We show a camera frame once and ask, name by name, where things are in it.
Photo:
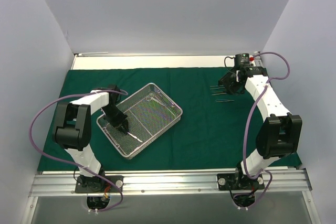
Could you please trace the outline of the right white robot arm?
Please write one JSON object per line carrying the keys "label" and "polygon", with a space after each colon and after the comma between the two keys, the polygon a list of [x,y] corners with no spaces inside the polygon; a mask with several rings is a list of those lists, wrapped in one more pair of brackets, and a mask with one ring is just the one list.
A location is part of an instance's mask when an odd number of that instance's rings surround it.
{"label": "right white robot arm", "polygon": [[[254,100],[245,125],[243,160],[233,175],[235,186],[241,189],[273,162],[296,153],[302,129],[302,118],[293,115],[279,100],[271,86],[273,79],[266,68],[253,64],[255,58],[247,53],[235,55],[234,66],[218,81],[227,94],[248,92]],[[255,109],[259,110],[263,124],[256,137],[256,148],[248,155],[248,132]]]}

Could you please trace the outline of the surgical scissors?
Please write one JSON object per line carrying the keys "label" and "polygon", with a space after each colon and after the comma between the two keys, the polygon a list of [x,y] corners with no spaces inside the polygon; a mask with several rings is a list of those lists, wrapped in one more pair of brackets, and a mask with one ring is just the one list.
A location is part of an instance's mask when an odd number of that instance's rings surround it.
{"label": "surgical scissors", "polygon": [[158,103],[158,104],[160,104],[160,105],[162,105],[166,108],[174,107],[174,105],[169,105],[166,102],[163,102],[160,99],[157,99],[155,96],[147,96],[145,99],[147,101],[154,101],[154,102],[156,102],[156,103]]}

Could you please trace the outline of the metal mesh instrument tray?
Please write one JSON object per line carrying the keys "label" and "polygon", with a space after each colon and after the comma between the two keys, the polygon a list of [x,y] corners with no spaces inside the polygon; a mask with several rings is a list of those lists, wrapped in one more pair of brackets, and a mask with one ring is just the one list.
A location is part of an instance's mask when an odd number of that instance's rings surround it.
{"label": "metal mesh instrument tray", "polygon": [[[147,96],[155,96],[174,107],[166,108],[154,101],[147,101],[145,99]],[[104,119],[104,115],[99,116],[96,123],[119,154],[128,160],[134,158],[175,125],[183,114],[182,108],[155,83],[148,83],[121,101],[117,108],[127,115],[130,133],[143,143],[113,128]]]}

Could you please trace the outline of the green surgical cloth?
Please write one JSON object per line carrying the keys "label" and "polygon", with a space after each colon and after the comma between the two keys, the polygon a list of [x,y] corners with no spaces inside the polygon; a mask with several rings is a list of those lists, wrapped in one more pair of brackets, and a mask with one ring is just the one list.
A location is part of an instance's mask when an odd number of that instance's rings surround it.
{"label": "green surgical cloth", "polygon": [[244,130],[254,101],[248,93],[213,96],[210,86],[225,73],[225,68],[70,70],[60,94],[87,93],[110,84],[133,94],[153,82],[182,108],[181,120],[131,160],[92,122],[90,145],[105,170],[233,168],[243,157]]}

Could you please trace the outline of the metal forceps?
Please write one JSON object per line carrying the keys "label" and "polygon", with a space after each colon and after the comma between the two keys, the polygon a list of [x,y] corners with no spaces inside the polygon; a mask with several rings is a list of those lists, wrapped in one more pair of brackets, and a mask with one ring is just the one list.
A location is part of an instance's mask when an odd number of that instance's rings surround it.
{"label": "metal forceps", "polygon": [[138,142],[140,143],[143,143],[137,136],[135,136],[134,134],[130,133],[130,132],[127,132],[128,135],[130,135],[132,138],[134,138],[135,140],[137,140]]}

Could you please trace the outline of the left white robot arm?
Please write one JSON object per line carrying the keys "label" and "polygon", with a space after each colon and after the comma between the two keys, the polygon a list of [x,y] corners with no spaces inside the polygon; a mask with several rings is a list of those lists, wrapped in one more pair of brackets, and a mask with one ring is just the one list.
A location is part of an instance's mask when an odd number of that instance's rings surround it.
{"label": "left white robot arm", "polygon": [[87,180],[87,186],[94,192],[105,188],[101,163],[90,146],[92,129],[91,116],[103,112],[104,119],[122,134],[129,133],[127,115],[117,108],[120,96],[126,94],[117,85],[92,90],[70,102],[58,103],[52,137],[79,165],[80,177]]}

